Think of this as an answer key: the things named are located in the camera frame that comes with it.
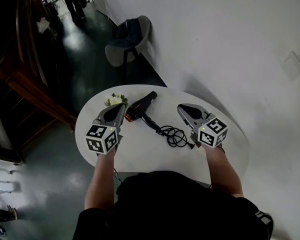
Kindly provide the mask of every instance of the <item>forearm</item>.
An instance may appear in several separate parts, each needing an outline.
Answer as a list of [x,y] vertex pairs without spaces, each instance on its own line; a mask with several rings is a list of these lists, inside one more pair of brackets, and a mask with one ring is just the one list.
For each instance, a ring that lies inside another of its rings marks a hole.
[[114,205],[115,149],[99,155],[94,174],[84,200],[84,209],[99,208],[109,211]]
[[241,181],[221,148],[204,147],[213,189],[243,197]]

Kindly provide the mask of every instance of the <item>table top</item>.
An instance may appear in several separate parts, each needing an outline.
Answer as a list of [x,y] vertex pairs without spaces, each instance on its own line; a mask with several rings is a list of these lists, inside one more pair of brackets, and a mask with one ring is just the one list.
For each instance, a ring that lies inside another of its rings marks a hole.
[[[238,126],[202,99],[179,90],[154,85],[116,86],[98,93],[84,105],[76,121],[75,141],[81,155],[88,163],[95,166],[98,157],[96,153],[88,150],[85,141],[86,131],[99,112],[106,108],[106,97],[112,93],[122,93],[128,99],[130,106],[152,91],[155,91],[158,97],[151,103],[146,114],[160,127],[169,125],[184,130],[190,143],[192,143],[191,128],[179,116],[177,111],[179,104],[200,105],[210,113],[221,117],[228,125],[227,138],[222,146],[239,177],[244,176],[249,162],[249,145]],[[134,122],[124,119],[120,135],[123,138],[114,157],[114,168],[118,172],[174,171],[199,182],[211,183],[207,158],[202,147],[195,147],[192,150],[188,145],[170,147],[166,137],[157,134],[141,119]]]

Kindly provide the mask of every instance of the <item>sleeve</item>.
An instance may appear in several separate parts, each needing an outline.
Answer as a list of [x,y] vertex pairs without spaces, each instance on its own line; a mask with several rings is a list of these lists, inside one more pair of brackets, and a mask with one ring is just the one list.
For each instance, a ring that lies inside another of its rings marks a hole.
[[108,213],[97,208],[82,211],[79,215],[73,240],[108,238]]
[[249,214],[249,216],[251,216],[253,220],[256,221],[262,229],[264,229],[267,239],[270,240],[274,229],[274,221],[271,215],[260,211],[257,206],[244,197],[237,197],[235,200],[240,209],[244,211],[244,213]]

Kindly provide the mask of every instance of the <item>concrete floor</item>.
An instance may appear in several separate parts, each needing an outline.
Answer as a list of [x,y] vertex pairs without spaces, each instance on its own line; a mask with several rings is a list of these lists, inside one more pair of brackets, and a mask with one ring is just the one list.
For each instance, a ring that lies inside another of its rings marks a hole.
[[[90,5],[85,9],[86,22],[76,26],[69,14],[62,18],[63,42],[69,58],[68,101],[76,111],[95,94],[121,84],[121,69],[113,68],[104,48],[111,39],[113,23]],[[163,81],[141,58],[128,65],[127,84],[164,86]],[[62,124],[36,140],[24,152],[26,164],[0,172],[0,209],[17,209],[19,220],[0,223],[7,240],[72,239],[94,167],[80,155],[75,134]],[[119,173],[123,180],[131,173]],[[115,187],[119,182],[114,179]]]

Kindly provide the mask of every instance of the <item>hair dryer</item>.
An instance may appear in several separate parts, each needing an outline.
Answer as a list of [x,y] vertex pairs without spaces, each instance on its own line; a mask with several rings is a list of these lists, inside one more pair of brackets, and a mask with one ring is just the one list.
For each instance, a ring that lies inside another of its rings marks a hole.
[[133,122],[139,118],[141,118],[149,127],[154,130],[159,130],[160,127],[152,121],[152,119],[146,115],[146,111],[149,108],[151,102],[158,97],[155,91],[150,92],[147,96],[139,99],[135,103],[133,103],[125,113],[125,119],[129,122]]

